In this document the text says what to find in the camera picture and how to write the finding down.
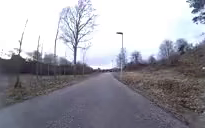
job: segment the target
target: asphalt road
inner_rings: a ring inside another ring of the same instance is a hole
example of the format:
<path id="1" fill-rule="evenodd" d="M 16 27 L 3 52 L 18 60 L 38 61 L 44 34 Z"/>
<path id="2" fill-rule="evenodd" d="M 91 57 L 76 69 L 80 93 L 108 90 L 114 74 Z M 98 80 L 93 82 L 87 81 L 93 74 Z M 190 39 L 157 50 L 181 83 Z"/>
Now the asphalt road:
<path id="1" fill-rule="evenodd" d="M 0 109 L 0 128 L 187 128 L 109 73 Z"/>

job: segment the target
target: overcast sky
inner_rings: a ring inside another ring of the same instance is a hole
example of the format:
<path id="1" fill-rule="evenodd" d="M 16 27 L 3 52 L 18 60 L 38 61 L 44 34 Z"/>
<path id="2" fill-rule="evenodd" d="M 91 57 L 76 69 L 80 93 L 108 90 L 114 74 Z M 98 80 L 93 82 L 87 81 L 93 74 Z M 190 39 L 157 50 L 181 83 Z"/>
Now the overcast sky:
<path id="1" fill-rule="evenodd" d="M 41 36 L 44 53 L 53 53 L 54 38 L 59 12 L 66 6 L 75 5 L 77 0 L 0 0 L 0 49 L 5 52 L 18 48 L 24 24 L 28 24 L 23 40 L 23 51 L 33 51 Z M 205 25 L 196 25 L 191 19 L 186 0 L 92 0 L 99 15 L 99 26 L 93 33 L 92 47 L 87 52 L 86 62 L 97 68 L 110 68 L 112 60 L 121 48 L 124 33 L 124 47 L 128 55 L 134 50 L 142 53 L 144 59 L 156 55 L 164 39 L 175 41 L 185 38 L 198 42 L 205 32 Z M 58 42 L 57 54 L 73 55 L 69 48 Z"/>

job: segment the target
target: lamp post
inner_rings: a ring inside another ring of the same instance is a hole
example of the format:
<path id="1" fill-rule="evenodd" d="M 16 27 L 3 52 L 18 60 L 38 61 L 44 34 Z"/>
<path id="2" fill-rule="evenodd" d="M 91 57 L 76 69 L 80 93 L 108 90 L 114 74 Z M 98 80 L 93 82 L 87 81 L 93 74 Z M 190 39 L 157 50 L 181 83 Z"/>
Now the lamp post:
<path id="1" fill-rule="evenodd" d="M 123 32 L 117 32 L 116 34 L 120 34 L 122 35 L 122 43 L 121 43 L 121 74 L 120 74 L 120 78 L 122 79 L 122 68 L 123 68 Z"/>

